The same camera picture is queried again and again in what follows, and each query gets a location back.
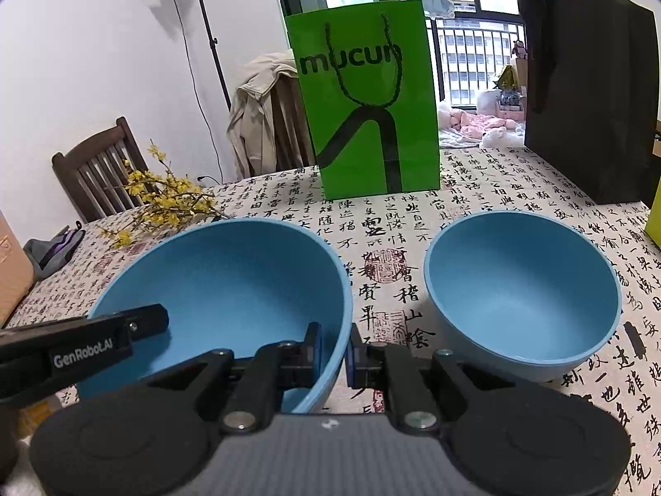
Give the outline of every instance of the gray ribbed surface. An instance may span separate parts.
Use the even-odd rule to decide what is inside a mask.
[[[322,424],[337,420],[325,429]],[[384,415],[279,415],[224,441],[173,496],[485,496],[441,446],[401,434]]]

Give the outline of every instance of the bowl rim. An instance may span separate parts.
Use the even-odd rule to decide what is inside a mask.
[[[526,215],[526,216],[533,216],[542,220],[546,220],[547,222],[553,222],[557,225],[560,225],[561,227],[569,230],[571,233],[573,233],[576,236],[579,236],[583,241],[587,242],[594,250],[597,251],[597,253],[601,256],[601,258],[604,260],[604,264],[607,266],[609,269],[611,276],[613,278],[613,283],[616,286],[616,291],[617,291],[617,310],[616,314],[613,317],[613,324],[608,331],[607,335],[604,336],[603,339],[598,341],[594,346],[590,347],[589,349],[583,351],[580,354],[575,354],[574,356],[569,356],[567,358],[557,358],[554,360],[534,360],[532,358],[525,358],[523,356],[508,356],[508,354],[505,353],[500,353],[498,351],[494,351],[493,349],[482,345],[480,343],[477,343],[472,337],[468,336],[468,334],[464,333],[457,324],[455,324],[448,316],[447,312],[444,310],[443,304],[441,301],[438,299],[438,296],[436,295],[435,289],[432,285],[431,282],[431,276],[430,276],[430,271],[429,271],[429,263],[430,263],[430,256],[432,254],[432,251],[434,250],[434,246],[436,243],[440,240],[441,236],[443,236],[445,233],[447,233],[449,230],[451,230],[453,227],[456,227],[462,222],[466,222],[472,218],[478,217],[478,216],[484,216],[488,214],[520,214],[520,215]],[[531,213],[531,212],[526,212],[526,211],[510,211],[510,210],[500,210],[500,211],[483,211],[483,212],[478,212],[478,213],[473,213],[464,216],[463,218],[460,218],[458,220],[455,220],[452,222],[450,225],[448,225],[445,229],[443,229],[441,232],[439,232],[435,237],[432,243],[429,245],[427,248],[427,252],[425,253],[424,256],[424,282],[427,287],[427,291],[429,292],[429,296],[431,297],[432,301],[434,301],[434,305],[438,309],[438,311],[441,313],[441,318],[447,322],[450,326],[452,326],[453,329],[455,329],[461,336],[466,338],[470,343],[474,344],[475,346],[479,347],[483,351],[487,351],[487,353],[490,353],[494,356],[497,356],[498,358],[502,358],[505,360],[509,360],[511,362],[516,362],[520,364],[526,364],[529,366],[537,366],[537,367],[551,367],[551,366],[569,366],[571,364],[577,364],[581,363],[590,356],[592,356],[594,353],[599,351],[601,347],[603,347],[607,341],[613,336],[613,334],[616,332],[617,326],[620,321],[620,315],[622,312],[622,289],[620,288],[620,283],[619,279],[617,279],[616,273],[613,269],[613,266],[611,265],[610,261],[604,255],[604,253],[601,251],[601,249],[595,245],[587,236],[583,235],[579,231],[577,231],[574,227],[570,225],[566,225],[563,222],[559,222],[558,220],[554,218],[550,218],[548,216],[545,216],[543,214],[536,214],[536,213]]]
[[[290,223],[283,220],[276,220],[272,218],[228,218],[228,219],[220,220],[220,222],[207,222],[204,225],[198,225],[192,227],[191,229],[187,229],[186,231],[182,231],[181,233],[177,233],[176,235],[170,236],[168,238],[163,239],[162,241],[159,241],[155,246],[153,246],[152,248],[150,248],[149,250],[138,256],[138,258],[135,261],[133,261],[130,265],[128,265],[125,269],[123,269],[119,274],[117,274],[117,276],[113,278],[110,284],[98,296],[97,301],[88,311],[87,318],[88,319],[95,318],[95,312],[97,311],[98,306],[100,306],[100,304],[103,302],[105,296],[110,291],[110,288],[112,288],[112,286],[115,284],[116,281],[119,281],[119,279],[128,271],[128,269],[130,269],[132,266],[135,266],[140,260],[147,257],[152,252],[158,250],[165,243],[173,241],[176,238],[180,238],[181,236],[188,236],[191,233],[194,233],[195,231],[200,231],[202,229],[217,229],[219,226],[227,225],[228,223],[244,223],[244,222],[270,223],[280,227],[284,227],[286,229],[293,229],[294,231],[298,231],[299,233],[308,236],[308,238],[311,238],[313,241],[315,241],[328,254],[328,256],[333,262],[333,265],[335,265],[338,276],[340,278],[340,282],[342,284],[342,291],[344,292],[345,300],[344,300],[344,306],[342,308],[342,323],[340,325],[340,331],[338,333],[337,341],[335,342],[335,347],[333,348],[332,353],[330,353],[328,362],[326,363],[326,366],[324,367],[319,377],[316,379],[314,386],[310,388],[310,390],[305,395],[305,397],[303,397],[301,402],[298,403],[298,405],[296,405],[296,407],[292,410],[292,413],[295,414],[306,413],[310,411],[312,407],[316,406],[316,403],[319,401],[322,395],[328,391],[328,386],[331,385],[331,383],[333,383],[333,385],[335,384],[336,374],[338,372],[340,365],[342,364],[342,360],[345,357],[346,346],[349,343],[349,333],[351,331],[351,323],[353,322],[353,311],[354,311],[354,299],[351,291],[351,284],[349,282],[349,276],[346,274],[345,266],[342,264],[340,257],[331,248],[331,246],[323,238],[318,236],[316,233],[312,232],[309,228],[301,227],[300,225],[297,225],[295,223]]]

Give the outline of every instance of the green shopping bag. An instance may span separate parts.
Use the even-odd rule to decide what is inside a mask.
[[[297,14],[287,29],[326,199],[438,189],[422,3]]]

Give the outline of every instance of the pink blanket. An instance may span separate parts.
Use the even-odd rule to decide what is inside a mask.
[[[481,138],[486,131],[499,127],[505,127],[507,130],[516,128],[516,122],[512,119],[500,119],[493,115],[469,114],[458,109],[452,110],[450,120],[452,128],[468,138]]]

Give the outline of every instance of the bowl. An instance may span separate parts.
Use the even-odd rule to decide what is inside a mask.
[[[445,341],[467,359],[536,382],[574,369],[615,332],[619,282],[579,232],[525,212],[464,217],[424,261]]]
[[[285,393],[285,412],[321,408],[348,343],[352,294],[338,256],[310,230],[271,219],[229,219],[155,246],[101,295],[89,318],[160,303],[170,326],[134,343],[133,356],[78,383],[81,399],[118,389],[216,348],[236,357],[322,328],[321,374]]]

